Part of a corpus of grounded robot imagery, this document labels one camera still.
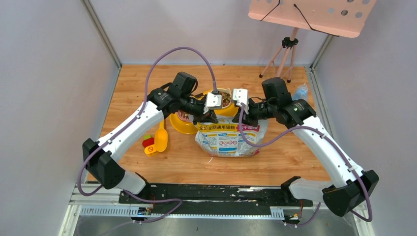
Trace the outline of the pet food bag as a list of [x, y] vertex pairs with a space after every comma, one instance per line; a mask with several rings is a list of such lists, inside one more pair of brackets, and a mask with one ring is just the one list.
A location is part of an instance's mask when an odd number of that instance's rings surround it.
[[232, 117], [218, 116], [218, 123], [197, 123], [195, 136], [200, 148], [211, 156], [247, 157], [260, 152], [258, 147], [249, 145], [241, 136], [238, 123]]

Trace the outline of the yellow plastic scoop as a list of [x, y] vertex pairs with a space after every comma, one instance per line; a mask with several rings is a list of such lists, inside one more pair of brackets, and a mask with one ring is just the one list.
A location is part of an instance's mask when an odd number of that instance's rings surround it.
[[159, 123], [159, 128], [154, 135], [154, 144], [157, 152], [164, 152], [168, 146], [168, 132], [165, 129], [165, 121]]

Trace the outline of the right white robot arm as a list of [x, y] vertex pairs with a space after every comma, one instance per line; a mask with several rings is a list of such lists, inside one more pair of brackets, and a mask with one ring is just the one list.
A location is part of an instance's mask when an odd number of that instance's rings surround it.
[[[337, 216], [351, 212], [370, 222], [373, 217], [370, 196], [379, 181], [376, 172], [364, 170], [350, 158], [328, 133], [310, 104], [304, 99], [292, 99], [283, 79], [267, 79], [262, 82], [262, 89], [265, 98], [258, 103], [249, 98], [246, 89], [236, 88], [232, 92], [232, 100], [239, 108], [234, 121], [238, 123], [243, 140], [261, 148], [292, 132], [309, 147], [330, 177], [330, 181], [291, 178], [281, 185], [283, 203], [291, 206], [299, 200], [311, 200], [324, 203]], [[287, 130], [263, 144], [253, 143], [243, 134], [245, 126], [255, 127], [259, 121], [270, 118]]]

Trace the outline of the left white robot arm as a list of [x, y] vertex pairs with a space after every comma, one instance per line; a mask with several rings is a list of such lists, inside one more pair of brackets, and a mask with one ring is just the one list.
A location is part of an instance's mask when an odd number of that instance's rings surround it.
[[214, 110], [222, 107], [220, 91], [208, 92], [198, 100], [191, 97], [197, 85], [195, 77], [179, 72], [171, 83], [152, 90], [146, 101], [117, 128], [97, 141], [88, 138], [83, 142], [82, 170], [87, 170], [102, 188], [127, 190], [137, 202], [147, 202], [151, 191], [146, 180], [118, 162], [150, 128], [178, 111], [192, 115], [197, 122], [216, 123]]

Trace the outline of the yellow double pet feeder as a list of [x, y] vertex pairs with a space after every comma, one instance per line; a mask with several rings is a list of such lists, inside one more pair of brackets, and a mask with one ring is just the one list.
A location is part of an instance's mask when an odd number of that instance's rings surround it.
[[[228, 116], [228, 117], [233, 117], [238, 112], [238, 108], [234, 105], [233, 101], [232, 101], [232, 105], [237, 110], [235, 112], [233, 112], [233, 114], [231, 116]], [[171, 123], [172, 127], [176, 131], [178, 131], [180, 133], [183, 133], [183, 134], [196, 134], [197, 131], [198, 131], [198, 129], [195, 127], [195, 125], [192, 123], [192, 121], [190, 123], [181, 121], [178, 118], [177, 113], [175, 113], [173, 115], [170, 115], [169, 116], [169, 120], [170, 120], [170, 123]]]

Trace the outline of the pet food kibble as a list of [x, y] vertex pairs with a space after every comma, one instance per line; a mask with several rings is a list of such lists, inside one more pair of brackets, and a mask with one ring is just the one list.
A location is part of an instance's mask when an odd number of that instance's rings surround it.
[[[214, 112], [216, 113], [216, 115], [221, 115], [221, 116], [231, 116], [233, 114], [233, 112], [235, 112], [237, 109], [232, 105], [232, 97], [231, 97], [231, 93], [229, 91], [226, 90], [222, 90], [221, 92], [222, 95], [222, 109], [220, 110], [214, 110]], [[199, 93], [197, 95], [191, 95], [191, 97], [195, 100], [202, 100], [203, 98], [205, 98], [205, 96], [208, 94], [208, 91], [203, 92], [203, 93]], [[185, 121], [185, 122], [190, 122], [190, 118], [189, 118], [190, 113], [187, 113], [183, 110], [179, 110], [177, 112], [177, 116], [180, 120]]]

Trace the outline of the pink bowl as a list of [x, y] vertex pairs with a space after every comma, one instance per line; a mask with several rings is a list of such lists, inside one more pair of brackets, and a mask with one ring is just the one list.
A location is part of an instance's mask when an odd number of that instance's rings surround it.
[[184, 111], [178, 111], [177, 116], [183, 122], [188, 122], [188, 123], [191, 122], [191, 120], [189, 119], [189, 114]]

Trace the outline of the cream bowl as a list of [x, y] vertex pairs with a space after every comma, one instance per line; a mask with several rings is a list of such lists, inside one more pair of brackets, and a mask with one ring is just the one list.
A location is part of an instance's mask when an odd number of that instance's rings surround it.
[[231, 101], [232, 101], [232, 95], [231, 95], [231, 91], [230, 89], [218, 89], [217, 91], [210, 91], [212, 93], [221, 93], [222, 95], [222, 108], [226, 108], [230, 105]]

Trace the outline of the red toy block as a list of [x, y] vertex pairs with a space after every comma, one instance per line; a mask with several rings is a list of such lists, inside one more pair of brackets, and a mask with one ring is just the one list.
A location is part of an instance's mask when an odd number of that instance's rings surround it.
[[150, 134], [146, 134], [143, 136], [142, 146], [144, 148], [147, 148], [149, 146], [154, 145], [154, 142], [155, 142], [154, 137]]

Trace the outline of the yellow toy block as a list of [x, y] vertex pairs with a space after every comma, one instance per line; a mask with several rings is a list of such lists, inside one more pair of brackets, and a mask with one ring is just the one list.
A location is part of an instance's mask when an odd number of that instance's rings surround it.
[[150, 145], [144, 148], [144, 153], [146, 156], [154, 156], [159, 154], [159, 152], [157, 151], [155, 145]]

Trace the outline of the pink music stand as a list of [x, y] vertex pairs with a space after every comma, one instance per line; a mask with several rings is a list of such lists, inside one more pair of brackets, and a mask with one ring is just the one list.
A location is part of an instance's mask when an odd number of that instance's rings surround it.
[[253, 0], [248, 16], [254, 20], [292, 27], [291, 36], [284, 38], [279, 48], [284, 51], [276, 72], [276, 76], [280, 77], [288, 56], [291, 62], [287, 73], [292, 73], [299, 29], [356, 38], [375, 3], [374, 0]]

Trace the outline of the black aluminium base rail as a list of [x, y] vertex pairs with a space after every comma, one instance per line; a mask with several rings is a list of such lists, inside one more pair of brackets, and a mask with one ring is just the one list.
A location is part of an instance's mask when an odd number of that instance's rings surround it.
[[159, 217], [197, 219], [299, 220], [304, 208], [321, 203], [337, 216], [344, 216], [364, 203], [359, 186], [335, 188], [328, 182], [310, 183], [312, 197], [296, 193], [304, 183], [293, 177], [280, 186], [202, 185], [155, 183], [138, 198], [125, 191], [100, 189], [90, 197], [74, 189], [71, 205], [81, 206], [82, 216], [126, 216], [144, 222]]

